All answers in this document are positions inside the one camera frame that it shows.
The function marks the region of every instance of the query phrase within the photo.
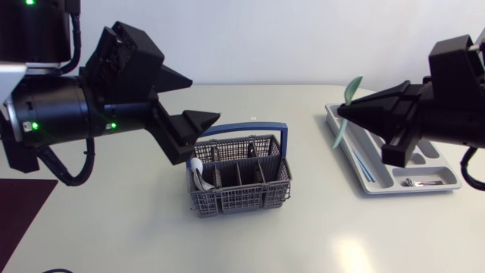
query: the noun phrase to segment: spoon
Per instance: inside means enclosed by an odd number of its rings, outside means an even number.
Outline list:
[[[355,91],[357,91],[358,86],[361,84],[362,81],[362,75],[357,76],[354,80],[352,80],[349,85],[346,88],[346,91],[343,93],[343,96],[346,99],[346,105],[350,105],[352,102],[352,97],[355,94]],[[347,127],[347,120],[344,118],[342,121],[342,124],[340,125],[340,130],[339,133],[336,135],[335,142],[333,142],[332,149],[335,149],[339,144],[340,141],[342,140],[343,133],[345,133]]]
[[[202,164],[202,161],[200,161],[200,159],[198,158],[190,159],[190,169],[194,173],[194,184],[199,190],[208,191],[210,189],[214,189],[213,185],[210,185],[209,183],[205,182],[204,179],[202,179],[202,172],[204,171],[204,166]]]

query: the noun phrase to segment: white utensil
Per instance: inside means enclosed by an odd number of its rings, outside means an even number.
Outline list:
[[[198,158],[190,159],[190,169],[194,173],[194,184],[199,190],[208,191],[210,189],[214,189],[213,185],[210,185],[209,183],[205,182],[204,179],[202,179],[202,172],[204,171],[204,166],[202,164],[202,161],[200,161],[200,159]]]

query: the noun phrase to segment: table surface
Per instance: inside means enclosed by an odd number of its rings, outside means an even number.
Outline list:
[[[148,132],[103,136],[91,178],[54,189],[4,272],[484,271],[485,193],[467,184],[445,193],[364,193],[343,151],[331,149],[325,122],[324,105],[342,102],[343,90],[194,86],[161,94],[173,115],[192,109],[221,112],[217,124],[286,122],[291,199],[279,209],[200,219],[190,211],[185,165],[172,166]],[[461,179],[465,147],[437,147]],[[72,173],[80,170],[83,141],[53,149]],[[0,150],[2,177],[54,178],[44,165],[32,174],[9,169]],[[485,177],[484,159],[480,152],[472,159],[475,177]]]

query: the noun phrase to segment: basket handle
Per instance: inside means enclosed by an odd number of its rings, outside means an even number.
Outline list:
[[[282,122],[242,122],[235,124],[216,125],[208,128],[200,137],[208,137],[219,133],[229,133],[244,130],[278,130],[280,135],[281,156],[286,157],[288,143],[288,127]]]

